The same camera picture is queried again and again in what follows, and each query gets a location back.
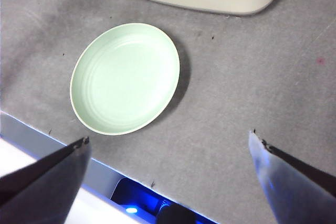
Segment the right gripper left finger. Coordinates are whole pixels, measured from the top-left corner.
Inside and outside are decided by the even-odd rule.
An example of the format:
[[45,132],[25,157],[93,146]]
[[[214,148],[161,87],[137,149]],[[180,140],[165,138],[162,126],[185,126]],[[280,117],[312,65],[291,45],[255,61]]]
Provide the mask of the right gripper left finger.
[[64,223],[90,158],[83,137],[1,177],[1,223]]

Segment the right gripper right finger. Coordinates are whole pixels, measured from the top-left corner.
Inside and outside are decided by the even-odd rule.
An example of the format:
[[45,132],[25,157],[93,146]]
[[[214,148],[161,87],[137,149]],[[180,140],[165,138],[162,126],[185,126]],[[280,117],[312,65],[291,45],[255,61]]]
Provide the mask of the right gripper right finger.
[[277,223],[335,223],[335,176],[249,132],[257,178]]

